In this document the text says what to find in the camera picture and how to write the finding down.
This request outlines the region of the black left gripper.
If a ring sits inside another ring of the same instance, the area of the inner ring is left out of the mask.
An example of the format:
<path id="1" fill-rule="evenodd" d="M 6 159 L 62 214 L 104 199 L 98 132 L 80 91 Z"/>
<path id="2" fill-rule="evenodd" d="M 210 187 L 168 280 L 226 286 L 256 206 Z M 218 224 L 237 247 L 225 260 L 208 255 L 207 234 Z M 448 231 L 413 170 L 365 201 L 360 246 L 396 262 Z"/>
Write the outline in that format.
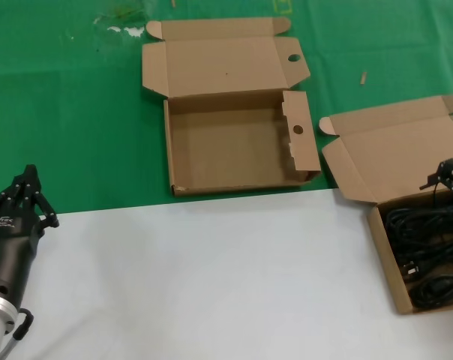
<path id="1" fill-rule="evenodd" d="M 16 175 L 10 186 L 0 192 L 0 207 L 23 208 L 0 211 L 0 298 L 19 307 L 26 291 L 38 243 L 47 227 L 59 227 L 53 207 L 41 193 L 41 182 L 35 165 L 29 164 Z M 35 213 L 39 208 L 44 219 Z"/>

